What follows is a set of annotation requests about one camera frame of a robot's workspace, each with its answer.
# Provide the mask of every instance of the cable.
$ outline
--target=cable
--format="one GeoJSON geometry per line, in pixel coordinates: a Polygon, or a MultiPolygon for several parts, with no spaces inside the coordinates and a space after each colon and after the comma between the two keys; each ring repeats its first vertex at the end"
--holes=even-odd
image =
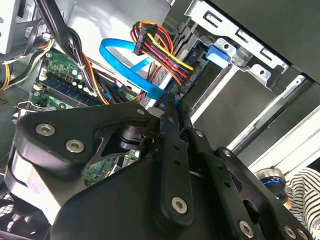
{"type": "Polygon", "coordinates": [[[3,85],[1,86],[0,90],[4,90],[5,87],[9,84],[9,81],[10,81],[10,67],[9,67],[9,64],[5,64],[4,65],[5,67],[5,80],[3,82],[3,85]]]}
{"type": "Polygon", "coordinates": [[[53,45],[54,45],[54,41],[51,40],[51,41],[49,41],[48,46],[45,50],[40,50],[40,51],[35,52],[31,56],[30,61],[27,65],[26,69],[23,71],[23,73],[21,73],[16,78],[12,79],[10,81],[9,85],[5,86],[3,88],[3,90],[7,90],[7,89],[11,88],[12,86],[20,84],[23,81],[25,81],[30,76],[30,74],[33,72],[33,70],[36,68],[39,60],[52,48],[53,45]]]}
{"type": "Polygon", "coordinates": [[[162,57],[155,49],[152,48],[151,45],[149,45],[149,43],[145,43],[148,47],[150,47],[150,49],[152,50],[152,52],[159,58],[161,58],[165,63],[167,63],[171,68],[173,68],[176,72],[178,72],[179,74],[181,74],[184,78],[187,78],[188,76],[182,72],[179,68],[177,68],[175,65],[173,65],[172,63],[170,63],[166,58],[162,57]]]}
{"type": "Polygon", "coordinates": [[[147,66],[148,64],[151,64],[154,60],[150,57],[147,57],[143,59],[141,62],[137,63],[136,65],[131,67],[131,70],[134,72],[138,72],[143,67],[147,66]]]}
{"type": "Polygon", "coordinates": [[[101,90],[100,90],[100,88],[99,88],[99,86],[98,86],[97,80],[96,80],[96,78],[95,78],[94,71],[93,71],[93,69],[92,69],[92,66],[91,66],[90,63],[89,63],[88,58],[87,58],[84,54],[83,54],[83,57],[84,57],[84,61],[85,61],[86,64],[88,65],[89,70],[90,70],[90,72],[91,72],[91,74],[92,74],[92,77],[93,77],[93,85],[94,85],[94,88],[95,88],[96,93],[98,94],[98,96],[100,97],[100,99],[102,100],[102,102],[103,102],[104,104],[106,104],[106,105],[110,104],[110,102],[109,102],[109,101],[105,98],[105,96],[102,94],[102,92],[101,92],[101,90]]]}
{"type": "Polygon", "coordinates": [[[36,38],[38,35],[38,31],[39,31],[39,28],[40,28],[40,25],[42,22],[43,22],[42,18],[40,18],[36,21],[35,25],[33,26],[31,33],[30,33],[30,36],[29,36],[29,39],[26,43],[25,50],[24,50],[23,54],[21,55],[22,57],[27,56],[32,51],[32,48],[35,44],[35,41],[36,41],[36,38]]]}
{"type": "Polygon", "coordinates": [[[180,63],[182,66],[186,67],[187,69],[193,70],[194,68],[192,66],[189,66],[188,64],[184,63],[174,55],[172,55],[170,52],[168,52],[165,48],[163,48],[157,41],[154,39],[154,37],[150,34],[147,33],[147,36],[152,40],[153,44],[156,45],[159,49],[164,51],[170,58],[174,59],[177,63],[180,63]]]}
{"type": "Polygon", "coordinates": [[[160,99],[163,94],[163,90],[159,87],[151,84],[137,73],[129,69],[121,61],[119,61],[115,56],[113,56],[108,50],[107,47],[116,47],[116,48],[125,48],[133,51],[135,45],[130,41],[125,41],[121,39],[106,38],[103,39],[99,48],[100,54],[102,57],[110,64],[110,66],[122,76],[127,78],[132,84],[142,89],[148,93],[148,97],[152,99],[160,99]]]}
{"type": "Polygon", "coordinates": [[[174,44],[169,36],[169,34],[166,32],[166,30],[164,28],[162,28],[161,26],[159,26],[156,22],[154,21],[140,21],[139,22],[139,27],[141,28],[143,24],[152,24],[152,25],[157,25],[159,31],[161,31],[165,36],[166,38],[168,39],[169,41],[169,45],[170,45],[170,53],[173,53],[173,50],[174,50],[174,44]]]}
{"type": "MultiPolygon", "coordinates": [[[[134,44],[136,44],[137,41],[133,38],[132,31],[130,32],[130,34],[131,34],[132,41],[134,42],[134,44]]],[[[144,50],[142,50],[141,52],[144,53],[145,55],[149,56],[150,58],[153,58],[154,60],[156,60],[165,70],[167,70],[168,73],[171,74],[171,76],[175,79],[175,81],[178,83],[178,85],[182,86],[181,80],[167,66],[165,66],[163,63],[159,62],[154,56],[152,56],[148,52],[146,52],[144,50]]]]}

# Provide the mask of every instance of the green circuit board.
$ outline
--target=green circuit board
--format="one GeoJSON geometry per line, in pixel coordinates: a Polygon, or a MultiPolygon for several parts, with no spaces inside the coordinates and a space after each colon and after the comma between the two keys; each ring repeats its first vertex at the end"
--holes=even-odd
{"type": "Polygon", "coordinates": [[[72,106],[66,104],[59,99],[56,99],[45,92],[35,92],[31,96],[30,100],[35,106],[46,108],[48,110],[63,110],[63,109],[73,109],[72,106]]]}
{"type": "Polygon", "coordinates": [[[68,83],[78,77],[82,78],[81,71],[76,64],[68,59],[68,57],[60,52],[49,51],[45,55],[45,63],[47,65],[47,72],[52,73],[68,83]]]}

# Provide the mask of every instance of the silver metal panel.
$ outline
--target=silver metal panel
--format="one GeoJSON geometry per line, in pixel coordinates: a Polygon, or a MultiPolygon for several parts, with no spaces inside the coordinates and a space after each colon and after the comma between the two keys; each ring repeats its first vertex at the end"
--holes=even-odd
{"type": "Polygon", "coordinates": [[[320,106],[261,155],[249,169],[280,169],[288,180],[320,157],[320,106]]]}
{"type": "Polygon", "coordinates": [[[20,0],[0,0],[0,54],[11,50],[20,0]]]}
{"type": "Polygon", "coordinates": [[[267,116],[269,111],[272,112],[272,108],[279,103],[281,100],[285,99],[289,94],[293,92],[306,78],[302,75],[297,76],[281,93],[277,96],[229,145],[228,149],[231,151],[251,132],[255,129],[255,124],[267,116]]]}
{"type": "Polygon", "coordinates": [[[216,36],[226,36],[236,41],[269,67],[274,69],[279,65],[285,70],[288,68],[288,65],[279,57],[272,54],[266,47],[250,37],[244,30],[205,1],[193,0],[185,15],[191,17],[194,22],[210,33],[216,36]]]}
{"type": "MultiPolygon", "coordinates": [[[[131,41],[130,30],[137,21],[154,21],[161,24],[168,14],[170,5],[166,0],[77,0],[67,24],[75,29],[84,52],[95,62],[110,68],[101,57],[99,47],[102,39],[116,38],[131,41]]],[[[125,49],[110,49],[129,67],[141,61],[125,49]]]]}
{"type": "Polygon", "coordinates": [[[212,103],[216,96],[221,92],[221,90],[227,85],[227,83],[236,74],[238,68],[235,66],[230,66],[225,68],[212,82],[212,84],[206,89],[206,91],[201,95],[199,100],[194,104],[191,113],[191,122],[194,124],[201,114],[207,109],[207,107],[212,103]]]}

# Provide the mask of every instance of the person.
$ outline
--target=person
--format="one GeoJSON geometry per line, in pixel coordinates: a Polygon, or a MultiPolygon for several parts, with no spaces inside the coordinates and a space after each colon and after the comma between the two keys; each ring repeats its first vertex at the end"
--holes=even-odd
{"type": "Polygon", "coordinates": [[[284,191],[284,206],[320,240],[320,173],[306,167],[287,181],[284,191]]]}

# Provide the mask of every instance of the screw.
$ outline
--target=screw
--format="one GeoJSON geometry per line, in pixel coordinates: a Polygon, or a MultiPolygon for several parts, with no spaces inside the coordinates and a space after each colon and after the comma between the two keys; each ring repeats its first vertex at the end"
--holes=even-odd
{"type": "Polygon", "coordinates": [[[67,141],[65,147],[69,152],[75,154],[82,153],[85,149],[85,145],[81,141],[75,139],[67,141]]]}
{"type": "Polygon", "coordinates": [[[224,153],[227,157],[231,157],[231,153],[230,153],[228,150],[224,149],[224,150],[223,150],[223,153],[224,153]]]}
{"type": "Polygon", "coordinates": [[[300,228],[297,228],[298,233],[303,237],[304,240],[308,240],[308,236],[304,231],[302,231],[300,228]]]}
{"type": "Polygon", "coordinates": [[[243,234],[246,235],[248,238],[252,239],[254,237],[254,231],[252,230],[249,223],[247,223],[246,221],[240,221],[239,227],[241,232],[243,232],[243,234]]]}
{"type": "Polygon", "coordinates": [[[171,200],[171,204],[173,209],[179,214],[185,214],[188,210],[186,202],[181,197],[174,196],[171,200]]]}
{"type": "Polygon", "coordinates": [[[142,109],[138,108],[136,111],[138,112],[138,114],[145,115],[145,111],[143,111],[142,109]]]}
{"type": "Polygon", "coordinates": [[[40,123],[35,127],[35,131],[42,136],[52,136],[55,134],[56,129],[54,126],[48,123],[40,123]]]}
{"type": "Polygon", "coordinates": [[[284,226],[284,230],[292,239],[296,239],[297,238],[295,232],[288,225],[284,226]]]}
{"type": "Polygon", "coordinates": [[[65,109],[67,106],[64,104],[64,103],[60,103],[59,104],[59,108],[61,108],[61,109],[65,109]]]}
{"type": "Polygon", "coordinates": [[[195,131],[195,133],[201,138],[204,136],[204,134],[199,130],[195,131]]]}

